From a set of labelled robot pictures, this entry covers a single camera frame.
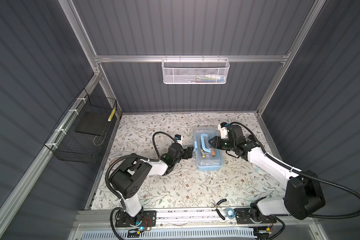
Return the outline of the light blue plastic toolbox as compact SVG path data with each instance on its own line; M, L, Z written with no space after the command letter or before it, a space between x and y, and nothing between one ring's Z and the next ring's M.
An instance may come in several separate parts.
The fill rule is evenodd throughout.
M197 161L197 168L199 171L217 171L224 163L223 155L220 150L214 149L216 155L213 157L211 154L211 147L209 139L217 136L218 133L213 127L198 127L194 131L194 152ZM206 151L207 157L202 158L200 149Z

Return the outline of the yellow black screwdriver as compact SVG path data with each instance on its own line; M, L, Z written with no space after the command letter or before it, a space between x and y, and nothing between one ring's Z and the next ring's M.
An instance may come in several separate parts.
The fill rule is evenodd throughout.
M201 148L200 151L202 153L202 158L205 159L207 157L206 151L203 148Z

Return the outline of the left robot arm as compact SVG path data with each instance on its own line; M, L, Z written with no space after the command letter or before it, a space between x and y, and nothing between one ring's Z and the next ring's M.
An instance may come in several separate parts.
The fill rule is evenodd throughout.
M184 148L179 143L170 145L168 152L158 159L149 159L137 154L120 157L106 171L107 188L118 197L123 211L130 218L143 214L138 191L149 176L165 176L173 171L181 160L193 157L194 147Z

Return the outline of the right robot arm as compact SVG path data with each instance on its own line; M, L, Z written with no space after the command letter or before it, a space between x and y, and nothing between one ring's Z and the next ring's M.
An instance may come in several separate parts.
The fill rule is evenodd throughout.
M303 220L325 206L320 182L311 178L315 173L307 171L309 177L294 173L293 167L270 155L253 133L245 136L243 128L239 123L223 122L218 126L220 136L210 139L209 144L215 149L234 152L238 158L272 176L285 189L282 197L261 197L251 203L249 215L253 222L259 223L272 215L291 215Z

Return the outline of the markers in white basket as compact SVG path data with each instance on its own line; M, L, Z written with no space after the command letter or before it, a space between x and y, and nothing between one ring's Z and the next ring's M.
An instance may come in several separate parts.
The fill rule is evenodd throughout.
M203 76L191 76L189 79L185 79L188 83L195 84L225 84L226 76L223 75L203 75Z

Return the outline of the blue tape roll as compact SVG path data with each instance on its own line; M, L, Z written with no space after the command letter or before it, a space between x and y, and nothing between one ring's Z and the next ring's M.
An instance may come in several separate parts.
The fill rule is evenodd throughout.
M235 210L232 208L226 208L225 213L226 213L226 217L231 220L236 217Z

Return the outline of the yellow marker in basket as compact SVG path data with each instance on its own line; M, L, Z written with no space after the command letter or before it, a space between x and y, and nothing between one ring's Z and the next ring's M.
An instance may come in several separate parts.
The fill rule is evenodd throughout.
M111 113L110 113L110 115L109 115L109 117L108 117L108 122L111 122L111 121L112 121L115 113L116 113L116 108L113 108L112 111L111 111Z

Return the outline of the white perforated vent strip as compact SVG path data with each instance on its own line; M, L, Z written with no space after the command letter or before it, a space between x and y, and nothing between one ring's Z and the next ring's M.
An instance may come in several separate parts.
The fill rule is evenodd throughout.
M123 240L190 240L190 239L250 239L254 240L254 230L251 228L186 228L186 229L153 229L138 236L128 234L127 230L119 230Z

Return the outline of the black foam pad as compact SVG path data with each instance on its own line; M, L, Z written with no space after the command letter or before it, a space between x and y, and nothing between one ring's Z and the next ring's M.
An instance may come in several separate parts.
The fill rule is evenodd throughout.
M106 132L108 115L87 112L75 128L76 133L100 137Z

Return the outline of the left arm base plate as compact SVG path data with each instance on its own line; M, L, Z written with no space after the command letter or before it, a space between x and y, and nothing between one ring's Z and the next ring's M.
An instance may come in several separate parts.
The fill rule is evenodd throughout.
M115 227L154 227L156 225L156 219L157 211L143 210L142 212L139 212L135 217L131 217L124 211L119 211L115 217Z

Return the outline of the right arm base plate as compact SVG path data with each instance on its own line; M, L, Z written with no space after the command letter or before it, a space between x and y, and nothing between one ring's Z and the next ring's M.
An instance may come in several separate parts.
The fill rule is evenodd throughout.
M238 224L274 224L275 217L264 216L256 208L235 208L234 213Z

